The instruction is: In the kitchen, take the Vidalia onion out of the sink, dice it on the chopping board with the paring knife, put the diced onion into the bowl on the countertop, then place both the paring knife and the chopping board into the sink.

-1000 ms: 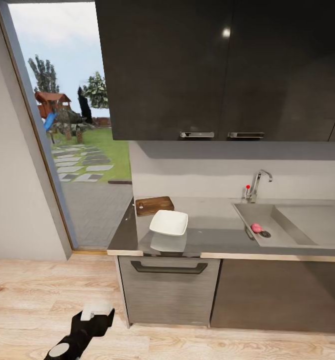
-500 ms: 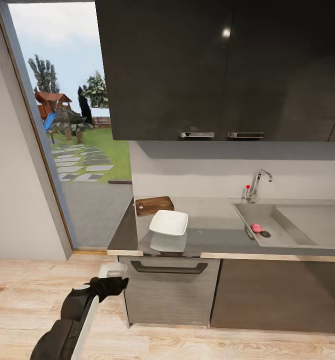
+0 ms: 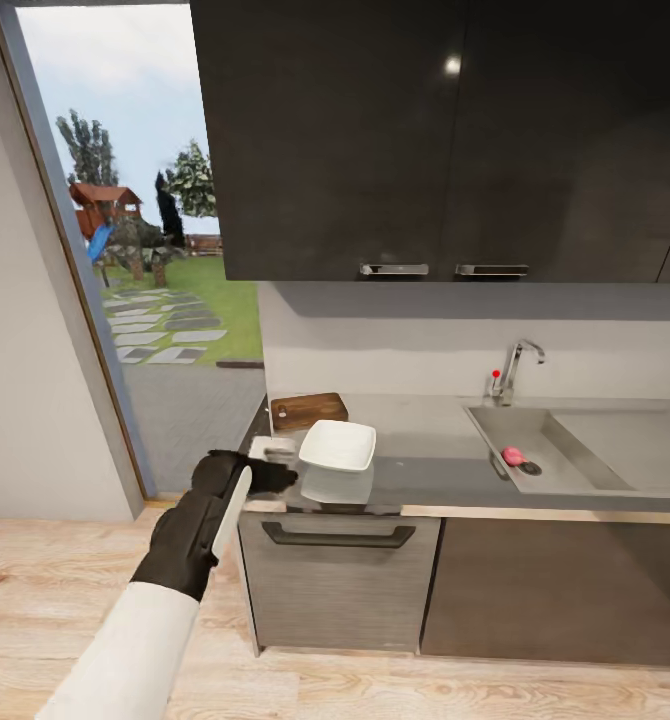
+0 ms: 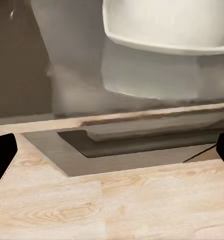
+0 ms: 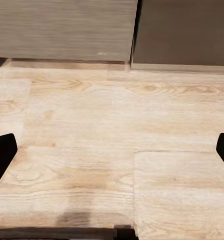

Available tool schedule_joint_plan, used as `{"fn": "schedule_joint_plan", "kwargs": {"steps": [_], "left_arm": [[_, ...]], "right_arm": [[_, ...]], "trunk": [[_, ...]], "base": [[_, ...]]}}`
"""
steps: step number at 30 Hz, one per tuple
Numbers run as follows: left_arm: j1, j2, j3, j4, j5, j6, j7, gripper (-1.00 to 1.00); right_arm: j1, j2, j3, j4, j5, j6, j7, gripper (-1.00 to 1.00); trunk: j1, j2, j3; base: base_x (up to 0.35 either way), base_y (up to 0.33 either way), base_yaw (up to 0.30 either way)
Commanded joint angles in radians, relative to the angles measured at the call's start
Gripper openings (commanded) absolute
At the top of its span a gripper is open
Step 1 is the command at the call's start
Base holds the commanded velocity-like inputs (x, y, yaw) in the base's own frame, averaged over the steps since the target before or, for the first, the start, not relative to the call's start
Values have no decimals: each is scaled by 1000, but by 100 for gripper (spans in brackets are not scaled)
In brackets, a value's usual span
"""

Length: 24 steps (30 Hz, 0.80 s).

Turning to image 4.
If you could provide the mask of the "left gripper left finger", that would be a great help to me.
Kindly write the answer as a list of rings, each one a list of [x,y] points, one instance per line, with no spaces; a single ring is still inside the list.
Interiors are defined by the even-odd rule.
[[[0,135],[0,180],[17,152],[15,135],[13,133]]]

